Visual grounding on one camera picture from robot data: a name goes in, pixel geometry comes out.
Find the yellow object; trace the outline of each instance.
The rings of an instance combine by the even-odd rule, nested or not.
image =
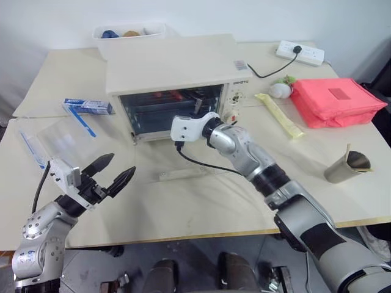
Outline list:
[[[127,31],[124,33],[124,35],[122,37],[137,37],[139,36],[140,34],[138,32],[135,32],[135,31]]]
[[[258,93],[255,97],[264,102],[270,113],[273,114],[274,118],[281,124],[284,130],[292,136],[293,139],[297,139],[305,134],[284,114],[284,112],[282,112],[280,107],[277,106],[268,94]]]

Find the power strip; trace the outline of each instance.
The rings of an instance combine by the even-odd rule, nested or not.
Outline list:
[[[296,61],[309,64],[313,66],[320,66],[324,61],[324,51],[300,45],[297,43],[292,43],[288,41],[281,41],[279,48],[276,51],[276,55],[281,58],[286,58],[292,60],[294,58],[293,48],[295,46],[300,46],[302,48],[301,52],[298,54]]]

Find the pink bag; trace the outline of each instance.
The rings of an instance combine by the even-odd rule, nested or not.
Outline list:
[[[350,78],[301,79],[291,99],[310,128],[369,123],[387,105]]]

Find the white plastic basket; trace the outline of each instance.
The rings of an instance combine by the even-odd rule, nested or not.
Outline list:
[[[119,36],[119,38],[102,38],[103,32],[107,30],[112,30]],[[127,31],[135,31],[140,35],[135,37],[122,37]],[[164,23],[131,23],[121,24],[118,26],[97,27],[94,30],[92,37],[98,46],[102,58],[108,60],[110,51],[120,44],[137,42],[150,38],[165,38],[166,32],[167,29]]]

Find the oven door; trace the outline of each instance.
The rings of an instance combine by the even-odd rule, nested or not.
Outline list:
[[[137,93],[119,96],[133,129],[139,139],[169,137],[172,119],[176,115],[200,118],[217,112],[224,85],[208,85],[189,89]]]

